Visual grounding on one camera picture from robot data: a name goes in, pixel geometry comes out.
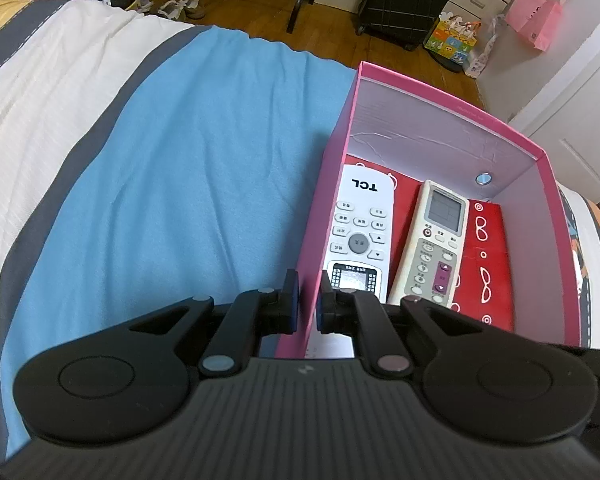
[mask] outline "gray stripe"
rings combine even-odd
[[[0,358],[4,339],[13,320],[20,297],[42,252],[60,207],[71,188],[91,161],[100,153],[116,124],[122,108],[140,84],[165,60],[209,29],[199,25],[172,36],[142,60],[118,95],[109,104],[91,129],[69,152],[38,206],[14,241],[0,272]],[[8,439],[7,425],[0,393],[0,462],[5,459]]]
[[[0,67],[69,0],[33,0],[0,29]]]

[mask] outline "circular pad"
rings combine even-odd
[[[478,370],[478,382],[491,395],[532,400],[551,387],[551,374],[533,361],[494,359]]]
[[[53,348],[20,369],[13,397],[32,434],[107,444],[145,433],[179,409],[189,373],[173,349],[154,335],[120,332]]]
[[[450,337],[425,369],[423,390],[458,430],[516,444],[578,433],[597,396],[578,358],[499,331]]]
[[[85,357],[65,366],[60,385],[70,394],[99,399],[120,393],[134,380],[134,369],[122,359],[106,356]]]

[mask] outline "pink paper bag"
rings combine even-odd
[[[506,21],[538,50],[547,50],[558,30],[567,0],[514,0]]]

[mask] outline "tcl remote control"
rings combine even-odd
[[[464,197],[430,180],[422,183],[388,303],[411,295],[451,307],[468,211]]]
[[[333,288],[355,288],[386,300],[394,180],[365,166],[345,164],[324,259]]]

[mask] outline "purple button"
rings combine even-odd
[[[446,290],[449,286],[449,278],[451,277],[451,266],[443,262],[438,262],[438,268],[436,269],[436,276],[433,279],[433,290],[446,294]]]

